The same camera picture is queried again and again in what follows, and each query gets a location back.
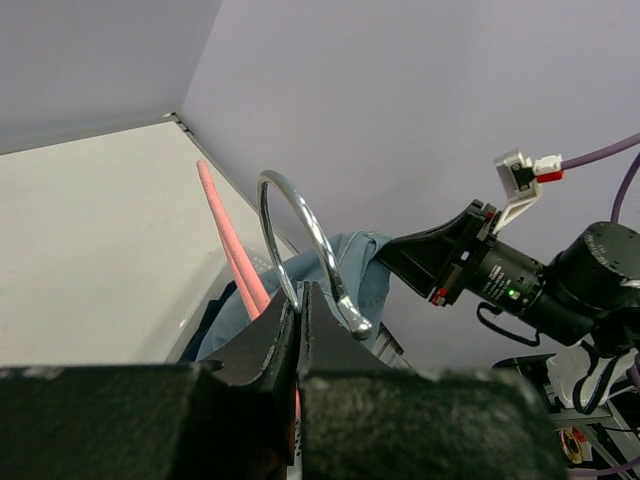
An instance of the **metal hook end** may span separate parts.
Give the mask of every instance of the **metal hook end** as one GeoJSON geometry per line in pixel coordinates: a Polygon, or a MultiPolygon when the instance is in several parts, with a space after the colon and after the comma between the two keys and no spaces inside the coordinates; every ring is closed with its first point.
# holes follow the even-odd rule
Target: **metal hook end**
{"type": "Polygon", "coordinates": [[[360,310],[353,304],[351,297],[345,296],[340,298],[336,305],[342,315],[342,318],[347,322],[349,330],[353,338],[362,341],[371,336],[373,331],[373,325],[364,315],[360,313],[360,310]]]}
{"type": "Polygon", "coordinates": [[[338,306],[338,311],[347,323],[349,330],[351,330],[351,334],[356,340],[366,340],[373,331],[373,325],[360,313],[358,307],[351,301],[351,298],[342,283],[342,277],[338,271],[338,262],[331,248],[331,244],[322,231],[322,228],[320,228],[320,224],[311,211],[311,208],[309,208],[305,199],[300,195],[300,193],[298,193],[291,182],[289,182],[289,180],[287,180],[283,175],[272,170],[265,170],[262,172],[260,179],[258,180],[258,213],[260,215],[262,233],[267,243],[267,249],[269,250],[269,256],[276,268],[278,279],[280,280],[280,284],[282,285],[282,289],[284,290],[286,297],[289,299],[294,309],[296,311],[300,311],[300,299],[298,298],[298,294],[282,263],[282,258],[280,257],[275,234],[273,232],[273,226],[271,225],[269,204],[267,202],[267,187],[270,183],[274,184],[280,192],[282,192],[289,204],[295,210],[298,218],[306,227],[307,232],[311,235],[322,268],[329,277],[331,294],[338,306]]]}

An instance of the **black cable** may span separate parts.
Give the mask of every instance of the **black cable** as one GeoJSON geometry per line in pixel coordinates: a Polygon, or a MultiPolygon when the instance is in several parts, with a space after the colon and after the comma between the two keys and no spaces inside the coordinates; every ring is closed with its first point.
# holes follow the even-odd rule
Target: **black cable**
{"type": "Polygon", "coordinates": [[[576,412],[582,415],[590,415],[595,411],[595,409],[598,407],[598,404],[600,403],[604,395],[607,393],[607,386],[609,385],[609,381],[613,376],[613,371],[615,370],[616,365],[618,364],[622,356],[614,358],[607,364],[606,367],[604,367],[604,370],[602,371],[602,375],[600,375],[600,378],[598,379],[598,383],[596,384],[596,388],[593,392],[593,395],[587,402],[587,405],[583,407],[582,401],[581,401],[582,399],[580,398],[580,394],[582,393],[582,387],[584,386],[585,382],[589,379],[589,377],[593,375],[593,372],[595,372],[598,362],[600,361],[600,357],[596,353],[593,346],[589,345],[584,340],[580,342],[580,346],[589,355],[589,370],[587,371],[587,374],[584,377],[582,377],[580,380],[578,380],[578,382],[573,387],[573,394],[572,394],[573,407],[576,409],[576,412]]]}
{"type": "Polygon", "coordinates": [[[624,178],[622,179],[622,183],[618,188],[618,192],[616,193],[616,198],[613,201],[613,208],[611,210],[611,222],[618,223],[620,220],[620,211],[622,210],[622,203],[624,202],[624,197],[627,195],[629,191],[629,187],[633,183],[633,179],[636,174],[640,170],[640,153],[633,160],[627,173],[625,173],[624,178]]]}
{"type": "Polygon", "coordinates": [[[485,317],[482,316],[482,310],[487,310],[493,315],[500,315],[503,312],[503,310],[487,302],[482,302],[480,303],[480,305],[478,305],[478,308],[476,310],[476,315],[478,316],[478,320],[480,320],[480,323],[482,323],[488,329],[493,330],[494,332],[502,335],[503,337],[507,337],[509,340],[522,343],[523,345],[527,345],[528,347],[537,347],[540,345],[540,332],[538,332],[537,330],[536,330],[535,338],[533,340],[521,337],[520,335],[511,333],[507,330],[504,330],[503,328],[500,328],[496,324],[491,323],[489,320],[487,320],[485,317]]]}
{"type": "Polygon", "coordinates": [[[639,429],[635,429],[635,430],[625,430],[623,428],[611,428],[611,427],[605,427],[604,425],[598,425],[600,428],[602,428],[603,430],[609,430],[610,432],[621,432],[621,433],[635,433],[636,435],[640,435],[640,430],[639,429]]]}

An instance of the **white floor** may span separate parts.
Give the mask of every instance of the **white floor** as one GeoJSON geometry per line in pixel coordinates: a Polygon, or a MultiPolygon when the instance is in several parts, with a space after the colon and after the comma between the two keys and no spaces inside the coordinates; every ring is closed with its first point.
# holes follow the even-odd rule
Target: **white floor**
{"type": "MultiPolygon", "coordinates": [[[[175,123],[0,157],[0,365],[179,355],[229,279],[215,282],[202,157],[175,123]]],[[[255,211],[214,173],[241,240],[266,252],[255,211]]]]}

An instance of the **black motor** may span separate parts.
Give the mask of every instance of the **black motor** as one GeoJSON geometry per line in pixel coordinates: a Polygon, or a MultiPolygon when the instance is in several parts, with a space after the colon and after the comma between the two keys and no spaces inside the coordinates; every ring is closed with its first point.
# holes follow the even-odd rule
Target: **black motor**
{"type": "Polygon", "coordinates": [[[638,233],[594,223],[546,266],[498,241],[491,233],[496,218],[493,207],[474,201],[441,227],[393,240],[377,258],[438,306],[467,289],[493,313],[506,311],[564,345],[594,333],[596,346],[613,354],[621,344],[612,336],[635,341],[638,233]]]}

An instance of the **red connector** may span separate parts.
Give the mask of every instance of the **red connector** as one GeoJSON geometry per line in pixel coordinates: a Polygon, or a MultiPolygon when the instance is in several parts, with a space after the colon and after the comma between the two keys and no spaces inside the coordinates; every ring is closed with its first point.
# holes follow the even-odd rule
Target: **red connector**
{"type": "Polygon", "coordinates": [[[536,180],[538,181],[538,183],[549,183],[549,182],[556,182],[558,180],[562,180],[563,177],[564,177],[564,170],[560,170],[559,172],[551,172],[551,173],[538,175],[536,177],[536,180]]]}
{"type": "Polygon", "coordinates": [[[433,298],[431,299],[431,303],[434,304],[436,307],[444,305],[444,303],[446,302],[445,297],[447,296],[447,293],[449,292],[447,291],[446,288],[439,288],[438,291],[433,296],[433,298]]]}

